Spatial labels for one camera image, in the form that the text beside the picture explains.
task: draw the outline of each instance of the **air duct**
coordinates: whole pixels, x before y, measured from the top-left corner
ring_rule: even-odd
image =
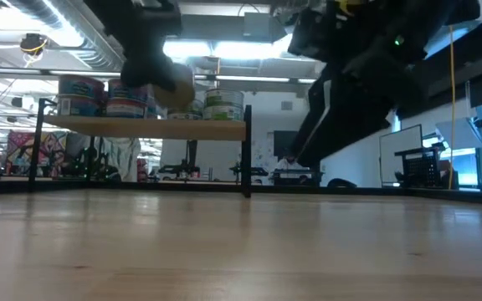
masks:
[[[120,70],[121,57],[92,27],[69,0],[3,0],[32,19],[43,22],[47,35],[60,46],[81,47],[94,51],[73,52],[84,64],[97,70]]]

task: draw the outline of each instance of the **wooden shelf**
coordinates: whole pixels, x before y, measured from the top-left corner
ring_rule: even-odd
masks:
[[[245,140],[243,121],[138,120],[110,117],[52,116],[44,122],[84,135],[181,140]]]

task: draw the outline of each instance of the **black metal leg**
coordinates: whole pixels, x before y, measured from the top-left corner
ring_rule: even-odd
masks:
[[[87,155],[88,160],[86,162],[87,169],[85,171],[85,180],[87,182],[90,182],[90,175],[92,174],[92,162],[94,162],[94,160],[96,159],[95,157],[93,157],[93,155],[94,155],[93,149],[94,149],[95,139],[96,139],[96,137],[94,137],[94,136],[90,137],[89,149],[87,150],[89,152],[89,154]]]
[[[244,122],[246,126],[245,140],[241,144],[241,191],[245,197],[250,197],[252,181],[250,172],[252,166],[252,106],[244,109]]]
[[[29,181],[28,191],[34,191],[34,183],[37,177],[38,169],[38,154],[40,153],[40,140],[42,139],[42,124],[44,123],[44,109],[46,107],[46,100],[38,100],[38,116],[37,126],[34,131],[33,154],[31,155],[31,166],[29,167]]]

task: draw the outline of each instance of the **blue paint can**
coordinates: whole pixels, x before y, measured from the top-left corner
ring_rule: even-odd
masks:
[[[148,111],[148,88],[128,88],[119,79],[109,81],[107,117],[144,119]]]
[[[104,83],[79,75],[59,77],[58,114],[61,116],[97,116]]]

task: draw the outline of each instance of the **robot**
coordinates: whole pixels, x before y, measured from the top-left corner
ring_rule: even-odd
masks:
[[[125,50],[122,81],[174,91],[172,62],[162,46],[167,35],[182,31],[181,15],[175,3],[158,2],[144,8],[131,0],[85,0]],[[320,9],[296,14],[288,51],[326,63],[290,147],[298,162],[316,165],[387,128],[390,110],[399,115],[421,107],[426,96],[410,70],[427,56],[429,39],[444,25],[479,15],[479,0],[326,0]]]

